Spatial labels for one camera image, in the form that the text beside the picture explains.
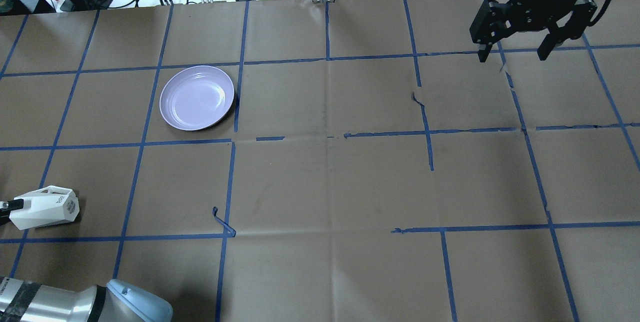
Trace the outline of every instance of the table surface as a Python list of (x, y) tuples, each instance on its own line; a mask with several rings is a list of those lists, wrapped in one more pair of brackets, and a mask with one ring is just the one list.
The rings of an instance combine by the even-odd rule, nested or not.
[[(0, 18), (0, 199), (80, 199), (73, 223), (2, 226), (0, 274), (117, 277), (176, 322), (637, 320), (637, 0), (546, 62), (542, 32), (486, 63), (481, 1)], [(194, 65), (237, 99), (183, 132), (158, 103)]]

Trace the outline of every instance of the blue tape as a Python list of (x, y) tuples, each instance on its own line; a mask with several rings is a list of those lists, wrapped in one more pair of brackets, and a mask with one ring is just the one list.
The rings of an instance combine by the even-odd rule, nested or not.
[(427, 154), (429, 155), (429, 168), (431, 171), (434, 170), (434, 151), (432, 149), (432, 135), (431, 130), (429, 129), (429, 121), (427, 120), (427, 114), (425, 112), (425, 104), (416, 99), (416, 94), (411, 94), (411, 99), (420, 105), (420, 110), (422, 112), (422, 123), (424, 124), (424, 135), (427, 138)]
[(83, 74), (100, 74), (103, 72), (128, 72), (128, 71), (150, 71), (157, 70), (155, 66), (145, 67), (122, 67), (122, 68), (102, 68), (102, 69), (83, 69)]
[(222, 225), (222, 228), (224, 228), (227, 232), (228, 232), (228, 237), (236, 237), (236, 230), (233, 229), (233, 227), (231, 227), (227, 222), (224, 222), (222, 219), (220, 219), (220, 217), (218, 217), (218, 208), (217, 206), (213, 207), (213, 218), (215, 219), (215, 221), (218, 222), (218, 224)]
[(407, 130), (400, 132), (360, 132), (360, 133), (345, 133), (345, 138), (352, 137), (380, 137), (380, 136), (415, 136), (415, 135), (425, 135), (426, 132), (423, 130)]
[(128, 201), (126, 201), (126, 211), (124, 215), (124, 221), (122, 222), (122, 231), (120, 233), (118, 253), (116, 255), (116, 262), (113, 267), (113, 278), (118, 278), (118, 272), (120, 270), (120, 263), (122, 258), (122, 249), (124, 247), (125, 237), (127, 235), (127, 227), (129, 225), (129, 218), (131, 215), (131, 206), (133, 205), (133, 197), (136, 192), (136, 185), (138, 183), (138, 174), (140, 172), (140, 165), (142, 164), (142, 155), (145, 151), (145, 143), (147, 139), (147, 131), (149, 130), (149, 122), (151, 121), (151, 112), (154, 107), (154, 100), (156, 98), (156, 88), (158, 87), (158, 78), (160, 76), (160, 67), (162, 66), (162, 60), (165, 55), (165, 48), (167, 47), (167, 38), (169, 37), (169, 27), (171, 27), (171, 19), (174, 14), (174, 5), (169, 8), (169, 13), (166, 21), (166, 27), (164, 29), (164, 37), (162, 38), (162, 47), (160, 48), (160, 57), (158, 58), (158, 64), (155, 69), (155, 77), (153, 78), (153, 87), (151, 87), (151, 96), (149, 97), (149, 104), (146, 108), (146, 119), (144, 120), (144, 129), (142, 129), (142, 138), (140, 140), (140, 146), (137, 153), (137, 160), (135, 161), (135, 170), (133, 173), (133, 181), (131, 182), (131, 190), (128, 194)]
[(416, 54), (416, 38), (414, 38), (414, 25), (411, 23), (411, 14), (409, 13), (409, 3), (407, 0), (402, 0), (404, 5), (404, 14), (406, 15), (406, 22), (409, 26), (409, 38), (411, 39), (411, 52)]
[(278, 135), (276, 137), (256, 137), (255, 140), (258, 141), (258, 142), (260, 142), (260, 141), (281, 141), (281, 140), (284, 140), (284, 136), (283, 135)]
[(24, 72), (24, 73), (6, 73), (6, 78), (19, 78), (24, 76), (52, 76), (52, 75), (72, 75), (78, 71), (50, 71), (50, 72)]
[(248, 60), (245, 65), (276, 65), (280, 63), (304, 63), (324, 61), (324, 58), (298, 58), (298, 59), (276, 59), (276, 60)]
[(471, 133), (489, 133), (489, 132), (513, 132), (517, 131), (516, 127), (495, 127), (495, 128), (470, 128), (470, 129), (439, 129), (432, 130), (429, 133), (432, 135), (438, 134), (446, 134), (446, 133), (462, 133), (462, 132), (471, 132)]
[[(71, 105), (71, 99), (73, 99), (74, 91), (76, 86), (78, 85), (78, 78), (80, 78), (80, 71), (82, 71), (82, 66), (85, 64), (85, 59), (87, 58), (87, 53), (89, 52), (89, 45), (91, 44), (91, 40), (94, 37), (94, 32), (96, 32), (96, 25), (98, 24), (98, 17), (100, 17), (100, 10), (97, 10), (95, 13), (95, 17), (93, 19), (93, 25), (91, 26), (91, 30), (89, 31), (89, 37), (87, 38), (86, 44), (84, 46), (84, 51), (82, 53), (82, 58), (80, 59), (80, 65), (78, 65), (78, 69), (75, 74), (75, 78), (73, 79), (73, 85), (71, 85), (71, 91), (69, 92), (69, 97), (66, 99), (66, 105), (64, 106), (64, 112), (62, 112), (62, 118), (60, 119), (60, 124), (57, 128), (57, 132), (55, 133), (55, 139), (53, 141), (53, 148), (51, 148), (51, 152), (48, 154), (48, 159), (46, 160), (46, 165), (44, 167), (44, 172), (42, 172), (42, 178), (40, 179), (39, 188), (44, 186), (45, 180), (47, 178), (47, 174), (51, 167), (51, 161), (53, 160), (53, 154), (55, 152), (55, 147), (58, 145), (58, 140), (60, 140), (60, 134), (62, 133), (62, 127), (65, 124), (65, 120), (67, 119), (67, 113), (69, 112), (69, 106)], [(20, 242), (20, 247), (18, 247), (18, 252), (16, 253), (15, 260), (13, 261), (13, 268), (11, 268), (11, 276), (16, 275), (16, 271), (18, 270), (18, 263), (20, 263), (20, 258), (23, 254), (23, 249), (25, 248), (25, 241), (27, 239), (27, 235), (29, 234), (29, 230), (25, 230), (22, 234), (22, 241)]]
[(229, 159), (229, 177), (226, 182), (226, 208), (224, 210), (224, 222), (229, 223), (231, 213), (231, 192), (234, 187), (234, 170), (236, 169), (236, 143), (231, 142), (231, 157)]
[(174, 240), (215, 240), (227, 236), (226, 233), (166, 234), (166, 235), (128, 235), (126, 242), (131, 241), (174, 241)]
[(166, 66), (160, 66), (161, 70), (169, 69), (188, 69), (189, 67), (196, 66), (211, 66), (211, 67), (224, 67), (224, 66), (238, 66), (240, 62), (218, 62), (218, 63), (194, 63), (194, 64), (169, 64)]
[(41, 151), (50, 150), (52, 148), (52, 146), (0, 147), (0, 151)]
[(412, 53), (402, 54), (379, 54), (379, 55), (352, 55), (347, 57), (331, 57), (329, 61), (352, 61), (352, 60), (381, 60), (384, 58), (407, 58), (414, 57)]
[(228, 144), (231, 141), (231, 138), (160, 140), (157, 142), (144, 142), (144, 146)]
[(396, 228), (391, 233), (444, 233), (444, 232), (478, 232), (478, 231), (519, 231), (548, 229), (549, 224), (502, 224), (497, 226), (444, 226)]
[(324, 58), (329, 61), (331, 58), (331, 51), (329, 49), (329, 2), (325, 1), (324, 3), (324, 34), (325, 34), (325, 43), (326, 43), (326, 55)]
[(617, 119), (617, 123), (618, 126), (622, 129), (622, 134), (624, 135), (624, 139), (626, 140), (626, 144), (629, 146), (629, 151), (631, 151), (631, 156), (633, 156), (633, 161), (635, 162), (635, 166), (637, 167), (638, 171), (640, 171), (640, 158), (638, 158), (638, 153), (636, 151), (636, 148), (634, 147), (633, 142), (631, 141), (631, 136), (629, 135), (629, 132), (627, 131), (627, 128), (625, 126), (625, 122), (622, 120), (622, 115), (620, 115), (620, 112), (616, 106), (615, 101), (613, 100), (613, 97), (611, 96), (611, 92), (609, 91), (609, 87), (607, 87), (607, 83), (604, 79), (604, 76), (602, 75), (602, 71), (600, 69), (600, 67), (598, 66), (598, 61), (596, 60), (596, 57), (594, 55), (594, 51), (592, 50), (592, 46), (589, 44), (589, 40), (587, 39), (587, 35), (583, 34), (582, 35), (582, 39), (584, 40), (584, 44), (587, 47), (587, 51), (589, 53), (589, 57), (591, 58), (591, 62), (593, 63), (593, 67), (596, 69), (596, 73), (598, 74), (598, 78), (600, 80), (600, 83), (602, 85), (602, 89), (604, 90), (604, 93), (606, 94), (606, 98), (608, 99), (608, 103), (610, 103), (611, 108), (613, 109), (613, 112), (615, 113), (615, 118)]
[[(503, 49), (502, 43), (498, 42), (498, 50), (500, 51), (500, 58), (502, 59), (502, 64), (506, 64), (505, 50)], [(560, 251), (560, 245), (558, 244), (558, 238), (556, 237), (556, 231), (554, 229), (554, 222), (551, 218), (551, 213), (547, 209), (547, 195), (545, 193), (545, 189), (542, 186), (542, 178), (540, 177), (540, 171), (538, 169), (538, 163), (536, 161), (535, 154), (533, 152), (533, 147), (531, 145), (531, 140), (529, 133), (527, 131), (527, 126), (524, 121), (524, 115), (522, 114), (522, 109), (520, 106), (520, 102), (518, 101), (518, 95), (516, 94), (514, 88), (514, 81), (509, 72), (505, 71), (507, 76), (507, 80), (509, 82), (509, 87), (511, 89), (511, 96), (513, 98), (513, 103), (516, 106), (516, 110), (518, 111), (518, 118), (521, 123), (522, 134), (524, 135), (524, 140), (526, 142), (526, 149), (528, 151), (529, 159), (531, 160), (531, 167), (533, 168), (533, 172), (535, 175), (535, 182), (537, 183), (537, 189), (540, 194), (540, 199), (542, 201), (542, 207), (544, 208), (544, 213), (546, 214), (546, 221), (548, 224), (549, 231), (551, 233), (551, 240), (553, 241), (553, 248), (555, 249), (555, 256), (557, 258), (558, 266), (560, 267), (560, 274), (562, 274), (562, 282), (564, 283), (564, 290), (567, 295), (567, 299), (569, 301), (569, 307), (571, 308), (571, 314), (573, 316), (574, 322), (579, 322), (578, 317), (578, 309), (576, 308), (576, 302), (574, 301), (574, 294), (571, 290), (571, 286), (569, 284), (569, 277), (567, 276), (567, 271), (565, 270), (565, 262), (562, 258), (562, 252)]]
[(22, 19), (22, 24), (20, 24), (20, 28), (18, 29), (18, 33), (15, 35), (15, 39), (13, 40), (13, 44), (11, 45), (11, 49), (9, 49), (9, 54), (6, 56), (6, 60), (2, 65), (2, 70), (0, 70), (0, 79), (5, 76), (5, 72), (7, 71), (7, 67), (9, 66), (9, 61), (11, 57), (14, 55), (14, 51), (16, 50), (16, 46), (18, 46), (18, 41), (20, 40), (20, 36), (22, 36), (23, 31), (25, 30), (25, 25), (27, 24), (27, 19), (29, 19), (29, 14), (25, 14)]
[(139, 143), (112, 143), (112, 144), (73, 144), (52, 147), (56, 150), (87, 150), (87, 149), (119, 149), (122, 147), (140, 147)]
[(640, 47), (640, 44), (634, 43), (634, 44), (605, 44), (602, 46), (589, 46), (590, 48), (594, 49), (594, 50), (600, 50), (600, 49), (637, 49)]
[(244, 5), (244, 21), (242, 22), (242, 42), (240, 42), (240, 69), (238, 70), (238, 87), (233, 114), (233, 132), (238, 132), (238, 118), (240, 117), (240, 92), (242, 91), (242, 77), (245, 70), (245, 47), (247, 44), (247, 21), (249, 21), (249, 1)]
[(227, 238), (222, 238), (220, 249), (220, 265), (217, 269), (217, 293), (215, 294), (215, 322), (220, 322), (222, 314), (222, 282), (225, 278), (225, 262), (227, 260)]
[(452, 322), (458, 322), (456, 298), (453, 294), (453, 280), (451, 279), (451, 267), (449, 264), (449, 251), (447, 249), (447, 238), (444, 234), (444, 231), (440, 232), (440, 242), (442, 244), (442, 259), (444, 262), (444, 273), (446, 276), (446, 289), (448, 290), (448, 303), (451, 308), (451, 320)]

